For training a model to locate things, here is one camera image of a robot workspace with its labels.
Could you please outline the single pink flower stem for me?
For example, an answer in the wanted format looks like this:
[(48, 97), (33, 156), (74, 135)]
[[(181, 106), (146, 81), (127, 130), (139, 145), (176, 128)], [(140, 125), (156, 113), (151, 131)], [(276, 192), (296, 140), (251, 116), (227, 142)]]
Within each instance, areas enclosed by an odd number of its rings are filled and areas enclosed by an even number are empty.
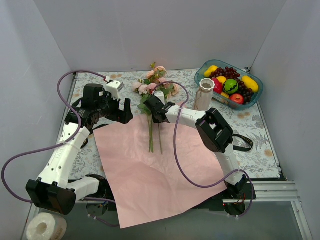
[(167, 79), (167, 70), (163, 66), (156, 66), (156, 63), (153, 62), (150, 64), (151, 73), (147, 74), (147, 79), (151, 83), (160, 85), (157, 90), (151, 88), (150, 93), (156, 91), (163, 93), (164, 101), (168, 100), (170, 97), (173, 97), (179, 93), (180, 87), (173, 83), (172, 80)]

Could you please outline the purple wrapping paper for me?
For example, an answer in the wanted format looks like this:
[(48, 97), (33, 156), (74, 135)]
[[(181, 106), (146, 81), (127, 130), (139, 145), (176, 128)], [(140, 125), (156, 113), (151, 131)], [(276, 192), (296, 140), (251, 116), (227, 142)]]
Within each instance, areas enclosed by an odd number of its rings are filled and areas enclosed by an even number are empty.
[[(154, 153), (149, 152), (145, 115), (94, 131), (121, 228), (182, 214), (226, 189), (223, 182), (199, 188), (184, 178), (174, 156), (174, 128), (170, 123), (153, 126)], [(179, 125), (176, 147), (182, 170), (194, 183), (208, 186), (223, 178), (215, 154), (205, 147), (196, 129)]]

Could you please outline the pink artificial flower bouquet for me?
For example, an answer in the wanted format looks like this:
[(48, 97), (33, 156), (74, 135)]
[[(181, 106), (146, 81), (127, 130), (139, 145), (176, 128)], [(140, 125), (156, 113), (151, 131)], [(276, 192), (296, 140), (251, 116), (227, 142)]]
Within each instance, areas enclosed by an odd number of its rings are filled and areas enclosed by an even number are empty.
[(145, 102), (151, 97), (151, 93), (153, 92), (154, 87), (156, 86), (149, 79), (139, 79), (131, 84), (131, 90), (134, 93), (140, 95), (141, 99), (138, 105), (138, 109), (140, 110), (141, 114), (145, 114), (147, 117), (148, 123), (148, 132), (149, 132), (149, 145), (148, 151), (150, 153), (154, 153), (154, 141), (153, 141), (153, 118), (151, 111), (146, 107)]

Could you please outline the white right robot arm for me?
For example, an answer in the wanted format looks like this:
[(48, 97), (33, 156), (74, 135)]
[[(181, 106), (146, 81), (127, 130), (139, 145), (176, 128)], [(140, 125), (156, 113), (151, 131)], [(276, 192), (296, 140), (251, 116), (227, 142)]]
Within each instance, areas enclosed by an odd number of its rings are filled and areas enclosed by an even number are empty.
[[(150, 96), (144, 103), (151, 112), (154, 123), (174, 124), (173, 152), (176, 164), (183, 177), (198, 188), (212, 188), (224, 182), (227, 195), (237, 199), (245, 192), (249, 177), (239, 168), (234, 154), (234, 132), (220, 112), (215, 108), (207, 111), (192, 110), (178, 106), (172, 102), (164, 104), (157, 96)], [(204, 146), (215, 153), (223, 172), (223, 178), (211, 185), (199, 185), (184, 173), (177, 153), (177, 132), (179, 124), (196, 129)]]

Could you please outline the white ribbed ceramic vase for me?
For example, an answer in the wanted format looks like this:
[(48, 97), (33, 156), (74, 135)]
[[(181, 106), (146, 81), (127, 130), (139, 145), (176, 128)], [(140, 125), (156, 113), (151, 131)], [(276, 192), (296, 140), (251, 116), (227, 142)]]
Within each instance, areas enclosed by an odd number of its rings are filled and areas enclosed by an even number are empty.
[(210, 78), (203, 78), (196, 92), (193, 109), (196, 111), (207, 111), (213, 97), (215, 83)]

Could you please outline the floral patterned table mat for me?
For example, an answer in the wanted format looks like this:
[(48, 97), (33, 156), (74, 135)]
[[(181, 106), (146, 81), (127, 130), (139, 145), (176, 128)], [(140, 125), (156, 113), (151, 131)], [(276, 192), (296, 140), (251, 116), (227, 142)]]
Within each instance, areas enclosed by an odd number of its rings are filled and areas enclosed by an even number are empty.
[[(192, 108), (194, 104), (194, 97), (198, 88), (194, 81), (197, 71), (196, 69), (167, 70), (166, 78), (169, 81), (181, 83), (189, 93), (190, 98), (187, 104), (184, 105), (185, 108)], [(139, 115), (138, 104), (141, 98), (131, 90), (131, 87), (132, 83), (144, 78), (147, 72), (103, 72), (100, 74), (109, 76), (111, 80), (124, 83), (120, 98), (121, 100), (124, 100), (124, 98), (131, 99), (131, 111), (133, 115)], [(75, 73), (71, 76), (73, 79), (69, 94), (63, 95), (70, 104), (82, 97), (83, 87), (86, 84), (103, 85), (101, 77), (90, 73)], [(186, 93), (181, 88), (177, 95), (169, 98), (171, 102), (178, 104), (185, 101), (185, 99)], [(263, 112), (258, 103), (244, 110), (234, 110), (216, 100), (212, 100), (210, 107), (216, 108), (221, 113), (236, 134), (246, 136), (253, 141), (253, 148), (250, 151), (237, 151), (235, 153), (240, 168), (245, 170), (250, 178), (259, 179), (257, 181), (279, 181), (283, 178), (280, 163), (274, 151)], [(70, 171), (69, 179), (80, 179), (87, 174), (106, 177), (93, 135), (89, 136), (87, 146), (78, 153)]]

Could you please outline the pink red fruit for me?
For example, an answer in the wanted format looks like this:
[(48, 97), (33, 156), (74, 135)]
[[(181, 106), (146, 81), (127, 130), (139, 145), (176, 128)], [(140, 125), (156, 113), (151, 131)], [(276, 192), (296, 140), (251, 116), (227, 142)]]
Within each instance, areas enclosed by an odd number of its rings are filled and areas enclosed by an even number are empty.
[(212, 78), (211, 80), (214, 82), (213, 91), (220, 95), (223, 92), (222, 83), (217, 78)]

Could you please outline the yellow fruit piece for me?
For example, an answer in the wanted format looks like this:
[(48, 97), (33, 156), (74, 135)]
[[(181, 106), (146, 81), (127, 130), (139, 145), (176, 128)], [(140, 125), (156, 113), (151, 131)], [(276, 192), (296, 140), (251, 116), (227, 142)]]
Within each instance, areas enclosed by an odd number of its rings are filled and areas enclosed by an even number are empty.
[(222, 95), (223, 97), (227, 98), (227, 99), (230, 97), (230, 96), (229, 96), (227, 93), (225, 93), (225, 92), (222, 92), (221, 95)]

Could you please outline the yellow mango left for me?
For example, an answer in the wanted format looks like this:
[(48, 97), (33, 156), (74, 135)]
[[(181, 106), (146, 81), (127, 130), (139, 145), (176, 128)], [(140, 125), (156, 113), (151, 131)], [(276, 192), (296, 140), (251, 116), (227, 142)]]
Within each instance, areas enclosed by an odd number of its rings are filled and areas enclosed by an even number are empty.
[(210, 78), (210, 76), (212, 75), (212, 73), (214, 73), (216, 70), (218, 69), (218, 67), (216, 65), (211, 65), (205, 72), (204, 72), (204, 77), (205, 78)]

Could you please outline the yellow mango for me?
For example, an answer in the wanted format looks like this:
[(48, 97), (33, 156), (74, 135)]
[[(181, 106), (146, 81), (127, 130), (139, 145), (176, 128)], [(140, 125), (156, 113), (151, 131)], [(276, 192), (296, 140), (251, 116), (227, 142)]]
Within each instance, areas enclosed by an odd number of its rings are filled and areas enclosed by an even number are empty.
[(245, 75), (241, 78), (241, 81), (248, 89), (251, 89), (254, 93), (257, 93), (259, 91), (259, 85), (251, 77)]
[(210, 78), (210, 76), (212, 75), (212, 73), (214, 73), (216, 70), (218, 69), (218, 67), (216, 65), (211, 65), (205, 72), (204, 72), (204, 77), (205, 78)]

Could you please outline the yellow lemon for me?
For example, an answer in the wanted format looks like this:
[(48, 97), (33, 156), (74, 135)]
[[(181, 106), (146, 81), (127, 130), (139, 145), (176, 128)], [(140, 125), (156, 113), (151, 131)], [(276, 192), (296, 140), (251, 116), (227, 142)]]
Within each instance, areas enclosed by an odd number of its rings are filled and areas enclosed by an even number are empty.
[(227, 78), (224, 76), (218, 76), (216, 78), (222, 85), (227, 81)]

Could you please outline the green round fruit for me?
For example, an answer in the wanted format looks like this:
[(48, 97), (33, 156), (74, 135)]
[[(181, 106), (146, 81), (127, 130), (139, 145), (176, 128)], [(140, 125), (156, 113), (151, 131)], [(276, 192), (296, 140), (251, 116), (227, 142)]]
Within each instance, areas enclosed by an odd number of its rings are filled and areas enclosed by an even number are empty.
[(228, 95), (236, 93), (238, 88), (239, 84), (235, 79), (227, 79), (223, 84), (223, 91)]

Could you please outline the red apple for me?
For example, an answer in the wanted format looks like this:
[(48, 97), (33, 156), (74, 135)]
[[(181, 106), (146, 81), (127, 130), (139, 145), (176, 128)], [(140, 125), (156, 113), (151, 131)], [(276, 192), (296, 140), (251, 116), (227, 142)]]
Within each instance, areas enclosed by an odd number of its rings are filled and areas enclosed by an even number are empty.
[(239, 105), (243, 105), (245, 102), (244, 97), (239, 93), (232, 94), (229, 99)]

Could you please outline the teal plastic fruit basket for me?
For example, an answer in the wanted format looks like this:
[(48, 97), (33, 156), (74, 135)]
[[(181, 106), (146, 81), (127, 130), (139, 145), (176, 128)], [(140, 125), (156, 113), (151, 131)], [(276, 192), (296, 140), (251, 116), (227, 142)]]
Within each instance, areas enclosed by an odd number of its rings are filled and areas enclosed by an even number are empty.
[(238, 73), (240, 73), (240, 78), (242, 78), (243, 76), (249, 76), (251, 77), (253, 80), (255, 80), (259, 86), (259, 90), (258, 92), (256, 92), (253, 97), (252, 97), (252, 100), (249, 104), (237, 104), (231, 100), (229, 100), (228, 98), (225, 98), (223, 96), (221, 96), (220, 94), (217, 94), (216, 92), (213, 92), (213, 98), (215, 100), (217, 100), (218, 102), (226, 105), (226, 106), (229, 106), (230, 108), (232, 109), (235, 109), (235, 110), (244, 110), (244, 109), (247, 109), (247, 108), (250, 108), (252, 107), (260, 98), (262, 92), (263, 92), (263, 89), (264, 89), (264, 85), (263, 83), (261, 82), (260, 79), (258, 79), (257, 77), (245, 72), (244, 70), (241, 70), (233, 65), (230, 65), (226, 62), (223, 62), (223, 61), (220, 61), (220, 60), (209, 60), (207, 61), (206, 63), (204, 63), (204, 65), (202, 66), (202, 68), (200, 68), (200, 70), (198, 70), (198, 72), (195, 74), (195, 77), (194, 77), (194, 80), (196, 82), (197, 85), (200, 84), (200, 81), (202, 79), (205, 79), (204, 77), (204, 73), (205, 71), (212, 65), (215, 65), (217, 66), (218, 68), (225, 68), (225, 67), (230, 67), (230, 68), (234, 68), (237, 70)]

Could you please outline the yellow mango right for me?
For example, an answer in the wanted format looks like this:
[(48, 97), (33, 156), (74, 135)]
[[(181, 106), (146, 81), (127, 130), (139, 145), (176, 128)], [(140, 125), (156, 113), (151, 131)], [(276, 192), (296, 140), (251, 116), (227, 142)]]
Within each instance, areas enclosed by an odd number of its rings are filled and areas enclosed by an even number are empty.
[(241, 78), (241, 81), (248, 89), (251, 89), (254, 93), (257, 93), (259, 91), (259, 85), (251, 77), (245, 75)]

